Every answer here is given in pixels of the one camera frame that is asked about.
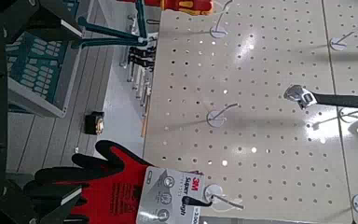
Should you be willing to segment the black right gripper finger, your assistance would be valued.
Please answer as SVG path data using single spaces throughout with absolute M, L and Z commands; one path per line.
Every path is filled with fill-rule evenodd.
M 7 42 L 27 32 L 45 41 L 73 41 L 82 30 L 61 0 L 15 0 L 7 8 Z
M 8 224 L 63 224 L 80 198 L 77 185 L 44 185 L 24 192 L 7 182 Z

